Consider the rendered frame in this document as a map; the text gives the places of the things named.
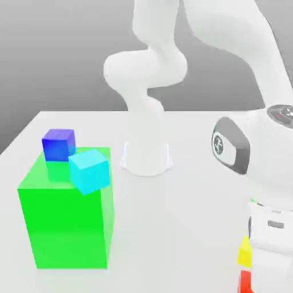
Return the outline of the small blue cube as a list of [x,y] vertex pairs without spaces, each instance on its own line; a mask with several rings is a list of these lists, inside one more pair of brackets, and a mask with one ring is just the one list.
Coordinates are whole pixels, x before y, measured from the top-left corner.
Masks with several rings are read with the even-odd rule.
[[42,138],[46,161],[68,161],[76,152],[73,129],[49,129]]

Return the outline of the large green box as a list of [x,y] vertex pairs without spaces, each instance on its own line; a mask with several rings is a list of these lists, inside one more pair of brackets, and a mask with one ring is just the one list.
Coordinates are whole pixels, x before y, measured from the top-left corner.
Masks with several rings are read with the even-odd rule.
[[107,268],[114,227],[113,187],[83,195],[67,162],[40,154],[18,186],[38,269]]

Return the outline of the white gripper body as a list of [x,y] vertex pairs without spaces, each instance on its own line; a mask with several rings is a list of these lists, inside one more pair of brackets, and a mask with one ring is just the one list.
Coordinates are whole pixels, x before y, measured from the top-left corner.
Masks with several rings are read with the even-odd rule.
[[287,293],[293,248],[250,240],[251,288],[254,293]]

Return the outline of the small cyan cube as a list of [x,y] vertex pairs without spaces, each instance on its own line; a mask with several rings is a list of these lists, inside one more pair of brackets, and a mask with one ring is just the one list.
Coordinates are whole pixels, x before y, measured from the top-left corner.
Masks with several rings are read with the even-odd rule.
[[110,186],[109,160],[97,149],[76,153],[68,159],[71,182],[83,195]]

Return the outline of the small yellow cube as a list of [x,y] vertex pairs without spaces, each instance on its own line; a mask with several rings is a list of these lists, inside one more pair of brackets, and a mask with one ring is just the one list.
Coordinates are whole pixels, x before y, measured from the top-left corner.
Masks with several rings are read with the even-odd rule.
[[250,245],[250,239],[247,235],[243,237],[241,242],[237,257],[237,264],[247,269],[251,269],[252,267],[252,248]]

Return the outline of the large red box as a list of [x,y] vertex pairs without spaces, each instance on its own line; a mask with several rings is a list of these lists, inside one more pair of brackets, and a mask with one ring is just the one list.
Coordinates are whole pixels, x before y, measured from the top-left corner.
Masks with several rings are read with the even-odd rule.
[[237,285],[237,293],[254,293],[251,288],[251,272],[241,270],[239,282]]

